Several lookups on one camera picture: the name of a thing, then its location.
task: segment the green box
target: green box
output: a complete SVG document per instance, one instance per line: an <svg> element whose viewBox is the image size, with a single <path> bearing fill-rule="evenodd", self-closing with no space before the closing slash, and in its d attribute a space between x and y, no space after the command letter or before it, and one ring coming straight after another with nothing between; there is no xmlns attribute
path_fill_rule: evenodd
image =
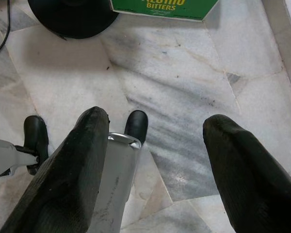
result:
<svg viewBox="0 0 291 233"><path fill-rule="evenodd" d="M202 21L218 0L110 0L113 11Z"/></svg>

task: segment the white marble tile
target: white marble tile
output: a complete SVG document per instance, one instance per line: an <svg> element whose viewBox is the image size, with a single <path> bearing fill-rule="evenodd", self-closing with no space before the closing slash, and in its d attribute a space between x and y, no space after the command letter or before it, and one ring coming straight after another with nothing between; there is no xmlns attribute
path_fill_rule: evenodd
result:
<svg viewBox="0 0 291 233"><path fill-rule="evenodd" d="M196 198L189 202L214 233L235 233L220 195Z"/></svg>
<svg viewBox="0 0 291 233"><path fill-rule="evenodd" d="M282 70L261 0L220 0L205 24L227 72L257 77Z"/></svg>
<svg viewBox="0 0 291 233"><path fill-rule="evenodd" d="M38 24L38 22L29 17L23 12L16 3L13 1L10 5L11 15L11 31L17 31L20 29L32 27ZM6 0L0 0L0 31L5 34L7 30L7 4Z"/></svg>
<svg viewBox="0 0 291 233"><path fill-rule="evenodd" d="M129 200L125 205L121 227L124 228L171 204L172 201L162 184L162 178L152 155L147 145L144 145Z"/></svg>
<svg viewBox="0 0 291 233"><path fill-rule="evenodd" d="M145 208L141 212L140 218L147 217L153 213L163 210L173 204L166 186L162 179L159 179L154 186L150 198L148 199Z"/></svg>
<svg viewBox="0 0 291 233"><path fill-rule="evenodd" d="M121 233L211 233L188 201L181 201L121 230Z"/></svg>
<svg viewBox="0 0 291 233"><path fill-rule="evenodd" d="M238 106L204 25L121 15L100 37L172 199L217 194L202 123Z"/></svg>
<svg viewBox="0 0 291 233"><path fill-rule="evenodd" d="M25 192L32 177L24 168L13 177L0 178L0 228Z"/></svg>
<svg viewBox="0 0 291 233"><path fill-rule="evenodd" d="M291 175L291 85L287 73L240 77L232 85L245 122L264 147Z"/></svg>
<svg viewBox="0 0 291 233"><path fill-rule="evenodd" d="M35 26L12 32L7 46L54 148L95 105L123 132L130 108L98 38L65 41Z"/></svg>

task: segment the gray marble vein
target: gray marble vein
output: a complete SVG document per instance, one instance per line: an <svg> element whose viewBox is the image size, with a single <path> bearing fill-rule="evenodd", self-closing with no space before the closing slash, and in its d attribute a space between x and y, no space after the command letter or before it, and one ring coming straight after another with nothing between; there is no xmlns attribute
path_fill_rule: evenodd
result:
<svg viewBox="0 0 291 233"><path fill-rule="evenodd" d="M24 28L38 25L38 22L23 12L14 2L11 3L11 31L17 31ZM0 31L5 34L7 30L7 11L6 1L0 1Z"/></svg>
<svg viewBox="0 0 291 233"><path fill-rule="evenodd" d="M211 233L188 201L173 204L164 210L139 220L121 233Z"/></svg>
<svg viewBox="0 0 291 233"><path fill-rule="evenodd" d="M237 74L226 73L227 79L231 85L236 83L241 77Z"/></svg>
<svg viewBox="0 0 291 233"><path fill-rule="evenodd" d="M101 40L127 100L149 116L147 143L172 200L217 194L202 123L238 107L204 25L122 15Z"/></svg>
<svg viewBox="0 0 291 233"><path fill-rule="evenodd" d="M215 113L235 113L206 85L191 83L190 92L119 67L116 71L122 77L129 103L149 116L147 143L171 198L217 194L202 139L202 123Z"/></svg>

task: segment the black cable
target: black cable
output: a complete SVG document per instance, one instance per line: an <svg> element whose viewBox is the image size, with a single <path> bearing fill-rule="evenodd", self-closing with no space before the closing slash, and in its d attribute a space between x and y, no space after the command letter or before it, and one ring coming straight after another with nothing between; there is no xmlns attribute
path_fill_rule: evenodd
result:
<svg viewBox="0 0 291 233"><path fill-rule="evenodd" d="M7 0L7 8L8 8L8 28L6 30L5 38L2 42L2 44L0 45L0 51L4 47L5 42L10 34L10 28L11 28L11 26L10 26L10 0Z"/></svg>

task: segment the black round base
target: black round base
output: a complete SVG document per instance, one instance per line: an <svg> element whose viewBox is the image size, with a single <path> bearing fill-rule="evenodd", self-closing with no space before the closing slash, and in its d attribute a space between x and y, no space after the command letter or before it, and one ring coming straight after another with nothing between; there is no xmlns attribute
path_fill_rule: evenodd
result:
<svg viewBox="0 0 291 233"><path fill-rule="evenodd" d="M108 0L28 0L38 20L52 32L76 39L94 36L116 19Z"/></svg>

